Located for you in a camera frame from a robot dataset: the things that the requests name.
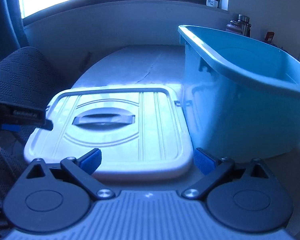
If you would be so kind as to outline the white bin lid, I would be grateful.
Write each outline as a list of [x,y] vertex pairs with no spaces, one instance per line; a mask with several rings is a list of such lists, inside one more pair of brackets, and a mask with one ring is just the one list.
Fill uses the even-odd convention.
[[155,181],[183,175],[193,147],[177,93],[164,85],[74,88],[47,105],[53,129],[37,128],[24,147],[27,162],[57,163],[102,152],[93,176],[108,181]]

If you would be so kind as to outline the grey fabric chair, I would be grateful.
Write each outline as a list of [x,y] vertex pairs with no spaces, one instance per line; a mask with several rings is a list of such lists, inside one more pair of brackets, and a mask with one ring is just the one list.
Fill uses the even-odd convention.
[[[36,48],[20,48],[0,62],[0,102],[45,109],[55,94],[71,86]],[[33,131],[23,126],[18,133],[0,132],[0,206],[27,167],[23,150]]]

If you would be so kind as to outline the teal plastic storage bin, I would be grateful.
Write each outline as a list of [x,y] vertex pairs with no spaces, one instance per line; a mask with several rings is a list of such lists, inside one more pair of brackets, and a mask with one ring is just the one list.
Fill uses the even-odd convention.
[[183,111],[194,148],[237,162],[300,142],[300,62],[264,42],[180,25]]

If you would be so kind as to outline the blue curtain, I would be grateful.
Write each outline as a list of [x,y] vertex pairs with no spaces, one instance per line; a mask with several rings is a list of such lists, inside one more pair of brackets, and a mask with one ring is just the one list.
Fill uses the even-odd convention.
[[27,46],[19,0],[0,0],[0,61]]

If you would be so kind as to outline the pink insulated bottle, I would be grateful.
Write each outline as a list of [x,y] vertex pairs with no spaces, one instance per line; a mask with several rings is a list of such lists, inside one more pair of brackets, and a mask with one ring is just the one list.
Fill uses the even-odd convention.
[[236,20],[230,20],[229,23],[226,25],[225,31],[242,35],[241,24]]

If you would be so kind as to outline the red black small box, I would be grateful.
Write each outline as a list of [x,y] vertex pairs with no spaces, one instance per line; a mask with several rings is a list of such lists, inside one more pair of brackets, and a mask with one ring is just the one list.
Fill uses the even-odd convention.
[[274,35],[275,33],[273,31],[268,31],[264,38],[264,42],[271,43],[273,41]]

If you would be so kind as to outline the steel thermos flask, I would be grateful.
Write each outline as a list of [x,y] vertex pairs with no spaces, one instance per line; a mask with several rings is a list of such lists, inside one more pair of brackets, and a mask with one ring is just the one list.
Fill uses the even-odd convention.
[[250,37],[250,31],[251,31],[250,18],[248,16],[239,14],[238,22],[241,25],[242,35],[246,37]]

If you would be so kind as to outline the small white box on sill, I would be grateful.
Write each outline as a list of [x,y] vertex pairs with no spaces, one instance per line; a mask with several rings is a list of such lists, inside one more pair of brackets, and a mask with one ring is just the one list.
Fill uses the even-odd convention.
[[212,8],[218,8],[218,1],[217,0],[206,0],[206,5]]

